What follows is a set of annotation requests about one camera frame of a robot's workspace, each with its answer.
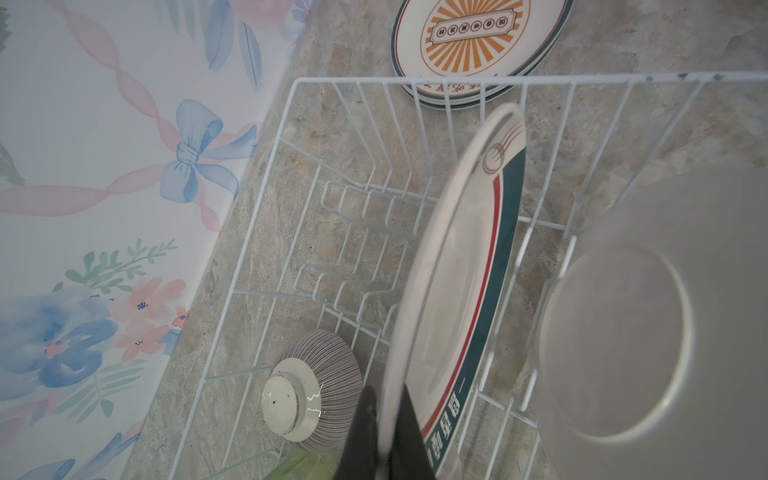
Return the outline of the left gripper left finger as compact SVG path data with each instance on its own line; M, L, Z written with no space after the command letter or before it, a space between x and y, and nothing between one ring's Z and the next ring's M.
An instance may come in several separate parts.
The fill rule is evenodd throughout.
M335 480L371 480L377 469L377 398L365 386L355 410L348 437L334 475Z

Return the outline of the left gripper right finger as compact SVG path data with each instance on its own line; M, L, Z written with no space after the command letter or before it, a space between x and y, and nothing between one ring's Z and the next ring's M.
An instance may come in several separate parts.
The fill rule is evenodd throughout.
M401 395L388 469L391 480L436 479L406 387Z

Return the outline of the orange sunburst plate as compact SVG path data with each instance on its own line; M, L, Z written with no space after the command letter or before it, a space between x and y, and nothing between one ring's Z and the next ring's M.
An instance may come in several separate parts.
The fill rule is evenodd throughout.
M552 48L567 0L405 1L392 31L400 77L506 77L530 73Z

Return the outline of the green red rimmed plate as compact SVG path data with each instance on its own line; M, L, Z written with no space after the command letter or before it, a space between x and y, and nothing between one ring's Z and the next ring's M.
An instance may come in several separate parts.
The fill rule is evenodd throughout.
M557 34L544 47L543 51L516 76L526 76L534 71L548 55L552 47L559 40ZM452 108L469 108L478 106L481 100L481 86L479 84L448 84L448 99L445 99L442 85L418 85L417 91L410 85L401 85L401 89L411 98L417 99L422 105L430 108L444 109L448 100Z

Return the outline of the green red banded plate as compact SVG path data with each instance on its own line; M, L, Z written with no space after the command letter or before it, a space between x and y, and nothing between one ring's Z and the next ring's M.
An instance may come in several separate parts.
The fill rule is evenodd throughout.
M378 414L388 463L403 388L435 477L443 470L492 330L518 224L526 124L497 107L456 163L399 303Z

